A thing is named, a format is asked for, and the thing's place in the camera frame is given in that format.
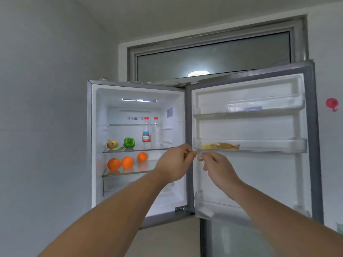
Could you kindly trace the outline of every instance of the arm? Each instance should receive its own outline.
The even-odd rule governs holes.
[[[343,236],[245,184],[228,159],[203,153],[204,170],[228,197],[235,200],[285,257],[342,256]]]
[[[161,190],[184,176],[196,156],[187,144],[170,148],[154,170],[82,216],[39,257],[124,256]]]

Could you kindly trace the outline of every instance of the ceiling light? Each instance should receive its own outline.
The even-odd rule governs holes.
[[[202,75],[209,75],[210,73],[206,70],[197,70],[189,73],[187,77],[195,77],[195,76],[202,76]]]
[[[122,98],[123,101],[131,101],[131,102],[148,102],[148,103],[156,103],[157,100],[147,100],[147,99],[126,99],[126,98]]]

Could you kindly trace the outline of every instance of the window frame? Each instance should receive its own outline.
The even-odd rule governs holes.
[[[304,15],[128,47],[128,81],[137,81],[138,56],[282,32],[289,32],[291,63],[307,60],[307,18]]]

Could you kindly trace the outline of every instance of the hand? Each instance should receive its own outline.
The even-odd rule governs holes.
[[[184,159],[186,151],[190,151],[190,154]],[[158,160],[155,170],[163,173],[168,183],[177,181],[186,174],[196,155],[197,152],[192,151],[192,148],[186,143],[172,147]]]
[[[204,161],[203,170],[208,171],[208,175],[213,183],[220,188],[231,199],[234,200],[233,192],[237,186],[244,184],[237,176],[229,160],[216,152],[203,152],[199,161]]]

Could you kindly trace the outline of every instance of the refrigerator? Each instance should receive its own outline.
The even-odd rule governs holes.
[[[158,117],[162,143],[144,147],[144,118]],[[135,139],[133,149],[106,143]],[[130,82],[88,81],[88,169],[92,207],[152,170],[169,147],[188,143],[198,155],[225,155],[247,184],[323,223],[315,65],[303,61],[201,80],[184,88]],[[148,154],[138,162],[140,152]],[[132,157],[130,169],[110,171],[108,160]],[[209,245],[208,223],[253,228],[245,211],[217,188],[204,162],[168,184],[150,208],[143,228],[195,215],[201,251]]]

